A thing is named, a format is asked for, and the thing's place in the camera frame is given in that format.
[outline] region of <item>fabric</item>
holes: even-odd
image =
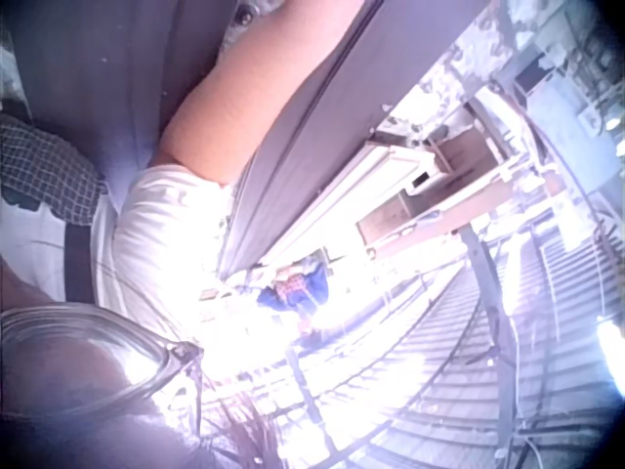
[[[327,303],[328,281],[322,264],[309,274],[296,274],[286,282],[277,282],[275,288],[261,291],[257,303],[276,312],[292,311],[300,317],[313,316],[320,305]]]
[[[199,330],[205,240],[219,229],[228,198],[179,165],[143,171],[117,215],[101,196],[91,229],[96,304],[171,339]],[[65,300],[65,222],[2,199],[0,255],[23,281]]]
[[[65,225],[45,203],[32,210],[0,198],[0,256],[21,281],[58,302],[65,301]]]
[[[98,200],[106,193],[104,178],[73,146],[4,113],[0,113],[0,181],[81,227],[91,226]]]
[[[140,174],[119,216],[101,201],[92,228],[97,303],[172,339],[198,333],[202,258],[228,193],[180,165]]]

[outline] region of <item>plaid shirt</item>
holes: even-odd
[[[295,274],[294,276],[289,277],[286,281],[277,281],[274,289],[284,303],[287,303],[289,293],[294,291],[304,291],[308,293],[309,291],[306,287],[306,279],[302,274]]]
[[[63,139],[0,112],[0,182],[50,206],[59,219],[92,225],[104,177]]]

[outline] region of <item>black belt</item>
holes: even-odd
[[[2,187],[2,198],[9,205],[36,212],[41,202],[20,192]],[[65,224],[63,272],[65,301],[96,304],[91,273],[91,227]]]

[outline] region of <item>eyeglasses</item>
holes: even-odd
[[[145,409],[182,377],[194,384],[195,393],[194,403],[187,402],[187,426],[200,436],[203,350],[195,344],[165,339],[83,304],[12,310],[0,316],[0,326],[3,420],[102,422]],[[154,409],[163,409],[162,399]]]

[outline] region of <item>black strap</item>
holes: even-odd
[[[91,228],[65,225],[65,301],[96,304],[91,273]]]

